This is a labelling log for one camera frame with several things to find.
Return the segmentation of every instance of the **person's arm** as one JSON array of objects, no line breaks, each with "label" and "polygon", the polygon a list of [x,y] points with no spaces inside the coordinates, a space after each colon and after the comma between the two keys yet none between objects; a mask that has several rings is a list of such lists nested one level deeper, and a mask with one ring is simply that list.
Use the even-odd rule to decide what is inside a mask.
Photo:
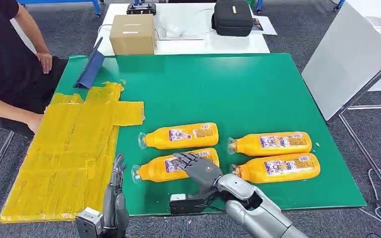
[{"label": "person's arm", "polygon": [[40,29],[33,17],[27,12],[27,10],[18,4],[18,13],[15,15],[14,19],[18,22],[18,25],[30,39],[31,43],[33,43],[34,48],[37,51],[36,56],[42,64],[43,73],[49,73],[49,71],[52,70],[52,56],[50,55],[42,33],[40,32]]},{"label": "person's arm", "polygon": [[39,129],[43,115],[11,106],[0,100],[0,118],[16,120],[25,123],[28,125],[30,130],[36,133]]}]

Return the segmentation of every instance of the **black case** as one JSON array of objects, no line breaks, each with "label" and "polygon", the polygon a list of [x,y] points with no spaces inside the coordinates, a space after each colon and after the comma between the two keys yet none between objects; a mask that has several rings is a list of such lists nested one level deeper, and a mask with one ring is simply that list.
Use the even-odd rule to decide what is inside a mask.
[{"label": "black case", "polygon": [[219,0],[215,4],[211,23],[212,29],[221,36],[249,35],[253,20],[248,2],[245,0]]}]

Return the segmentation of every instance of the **yellow bottle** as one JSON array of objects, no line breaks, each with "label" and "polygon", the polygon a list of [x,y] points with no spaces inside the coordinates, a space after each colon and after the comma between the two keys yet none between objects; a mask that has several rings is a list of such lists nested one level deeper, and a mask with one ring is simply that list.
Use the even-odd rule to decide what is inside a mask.
[{"label": "yellow bottle", "polygon": [[218,129],[212,122],[163,127],[149,134],[141,132],[138,143],[141,149],[161,150],[212,146],[218,143]]},{"label": "yellow bottle", "polygon": [[[217,151],[213,148],[192,150],[195,154],[211,160],[215,165],[220,166]],[[171,161],[176,157],[173,155],[161,156],[151,160],[148,164],[132,167],[132,180],[140,182],[142,180],[151,180],[153,182],[165,182],[176,179],[184,179],[189,176],[179,167],[174,166]]]},{"label": "yellow bottle", "polygon": [[311,149],[309,135],[300,131],[249,134],[240,139],[229,138],[227,141],[230,155],[237,152],[249,156],[271,156],[305,153]]},{"label": "yellow bottle", "polygon": [[320,172],[319,161],[311,153],[278,155],[231,165],[230,172],[253,183],[284,182],[310,179]]}]

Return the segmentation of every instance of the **green table mat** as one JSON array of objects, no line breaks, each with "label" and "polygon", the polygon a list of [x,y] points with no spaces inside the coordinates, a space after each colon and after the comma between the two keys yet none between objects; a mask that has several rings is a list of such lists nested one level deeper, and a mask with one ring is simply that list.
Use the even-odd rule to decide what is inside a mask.
[{"label": "green table mat", "polygon": [[[79,93],[85,98],[87,90],[72,86],[86,63],[87,57],[71,57],[57,92]],[[256,184],[281,209],[366,205],[289,54],[107,57],[94,85],[121,80],[126,81],[121,100],[143,101],[146,115],[143,125],[124,126],[119,130],[117,153],[123,152],[127,164],[124,193],[131,215],[169,214],[171,194],[198,192],[197,185],[189,178],[133,183],[130,174],[133,165],[191,150],[141,150],[138,134],[198,122],[218,125],[219,143],[214,148],[225,173],[231,164],[240,165],[253,158],[229,155],[228,137],[281,131],[305,131],[310,135],[314,144],[312,153],[321,166],[317,177]],[[224,207],[220,200],[213,205]]]}]

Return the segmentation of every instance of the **yellow tape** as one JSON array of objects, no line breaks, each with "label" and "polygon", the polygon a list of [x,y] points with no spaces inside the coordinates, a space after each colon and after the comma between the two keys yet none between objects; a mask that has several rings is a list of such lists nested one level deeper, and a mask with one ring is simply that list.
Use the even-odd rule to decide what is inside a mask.
[{"label": "yellow tape", "polygon": [[0,214],[0,222],[69,221],[102,211],[119,127],[143,121],[143,102],[119,102],[123,87],[55,94]]}]

